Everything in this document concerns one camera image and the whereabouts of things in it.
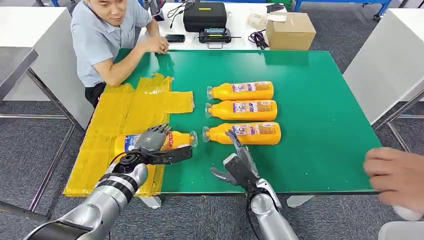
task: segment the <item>man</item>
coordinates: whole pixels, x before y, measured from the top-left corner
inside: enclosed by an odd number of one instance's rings
[[[381,147],[366,154],[363,166],[383,204],[424,214],[424,156]]]
[[[146,27],[149,37],[135,43],[135,27]],[[85,98],[93,107],[106,84],[120,85],[145,53],[168,51],[158,23],[137,0],[82,0],[73,11],[70,28],[76,70],[85,86]],[[121,48],[132,50],[114,64]]]

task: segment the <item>black cable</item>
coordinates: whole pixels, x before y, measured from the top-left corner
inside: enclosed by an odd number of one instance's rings
[[[253,227],[252,219],[251,219],[251,216],[249,214],[249,203],[250,203],[250,199],[251,199],[250,198],[250,194],[247,193],[246,218],[247,218],[247,221],[249,222],[250,228],[252,228],[252,231],[253,231],[254,235],[256,236],[257,240],[260,240],[258,233],[256,232],[255,228]]]
[[[155,157],[155,158],[157,158],[157,157],[160,157],[160,158],[165,158],[166,156],[163,156],[163,155],[157,155],[159,152],[157,152],[157,151],[154,151],[154,152],[143,152],[143,151],[136,151],[136,150],[131,150],[131,151],[123,151],[123,152],[121,152],[121,153],[119,153],[118,155],[116,155],[113,159],[112,159],[112,161],[110,161],[110,163],[109,163],[109,167],[115,162],[115,160],[119,157],[119,156],[121,156],[121,155],[124,155],[124,154],[136,154],[136,155],[147,155],[147,156],[150,156],[150,157]]]
[[[265,48],[269,48],[270,46],[265,42],[264,35],[262,32],[265,31],[255,31],[250,34],[250,36],[247,38],[251,43],[256,44],[256,47],[265,50]]]
[[[176,17],[176,16],[178,16],[178,15],[180,15],[180,14],[182,14],[182,13],[184,13],[184,11],[186,11],[187,9],[191,8],[191,7],[193,6],[193,4],[194,4],[194,3],[195,3],[195,0],[192,0],[192,1],[190,2],[190,5],[189,5],[187,8],[185,8],[185,7],[186,7],[186,4],[188,4],[188,2],[184,2],[184,1],[183,1],[183,3],[182,3],[181,5],[177,6],[177,7],[176,7],[176,8],[174,8],[174,9],[169,10],[169,12],[168,12],[168,14],[167,14],[166,16],[167,16],[169,19],[170,19],[170,18],[172,18],[171,25],[169,26],[169,28],[170,28],[170,29],[172,29],[172,26],[173,26],[173,24],[174,24],[175,17]]]

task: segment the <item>smartphone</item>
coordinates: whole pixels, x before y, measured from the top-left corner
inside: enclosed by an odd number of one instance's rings
[[[169,43],[184,43],[186,40],[186,36],[182,34],[167,34],[165,38]]]

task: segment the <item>cardboard box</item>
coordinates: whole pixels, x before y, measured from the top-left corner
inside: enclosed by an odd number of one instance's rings
[[[273,13],[287,16],[283,21],[269,20],[266,36],[272,50],[309,50],[315,37],[315,28],[308,14],[301,12]]]

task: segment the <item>bottle label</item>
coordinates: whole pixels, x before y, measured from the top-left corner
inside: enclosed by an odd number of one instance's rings
[[[131,151],[136,148],[136,143],[139,140],[140,135],[126,135],[123,141],[124,152]]]
[[[256,81],[256,82],[245,82],[245,83],[235,83],[232,85],[232,91],[235,93],[239,92],[254,92],[261,90],[268,90],[270,86],[266,81]]]
[[[256,113],[256,112],[271,112],[273,106],[269,101],[250,101],[250,102],[234,102],[232,111],[234,113]]]
[[[272,123],[237,124],[232,126],[232,130],[237,136],[276,133],[276,127]]]

